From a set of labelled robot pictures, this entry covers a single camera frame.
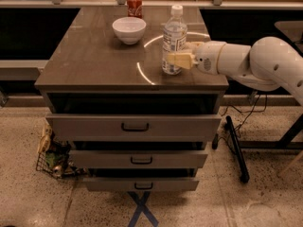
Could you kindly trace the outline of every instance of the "table surface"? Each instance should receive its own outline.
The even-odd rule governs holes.
[[[126,45],[114,34],[112,22],[127,14],[125,7],[86,7],[57,47],[35,85],[42,91],[214,90],[228,87],[225,76],[183,69],[177,76],[161,68],[162,29],[170,7],[144,8],[147,28],[137,44]],[[185,8],[188,41],[209,40],[197,8]]]

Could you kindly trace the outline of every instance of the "soda can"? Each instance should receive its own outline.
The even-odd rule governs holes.
[[[142,0],[127,0],[128,16],[142,19]]]

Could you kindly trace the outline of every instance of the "ceramic bowl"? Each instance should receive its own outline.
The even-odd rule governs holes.
[[[136,44],[143,37],[145,28],[145,21],[135,17],[124,17],[113,22],[115,35],[125,44]]]

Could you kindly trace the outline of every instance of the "drawer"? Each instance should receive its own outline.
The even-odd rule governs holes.
[[[49,114],[60,140],[68,141],[212,141],[221,117],[195,115]]]
[[[79,168],[202,168],[202,150],[71,150]]]
[[[89,191],[195,191],[195,178],[85,178]]]
[[[107,92],[54,92],[47,96],[57,114],[213,114],[219,94],[223,93],[165,91],[134,91],[122,86]]]

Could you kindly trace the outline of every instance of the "cabinet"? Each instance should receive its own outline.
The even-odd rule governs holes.
[[[165,75],[152,10],[145,8],[144,38],[129,46],[111,30],[113,8],[83,8],[75,23],[84,19],[85,26],[69,28],[36,81],[56,136],[74,143],[76,166],[91,169],[89,190],[195,190],[205,145],[220,124],[226,78],[195,68]],[[201,40],[204,28],[194,25],[190,39]]]

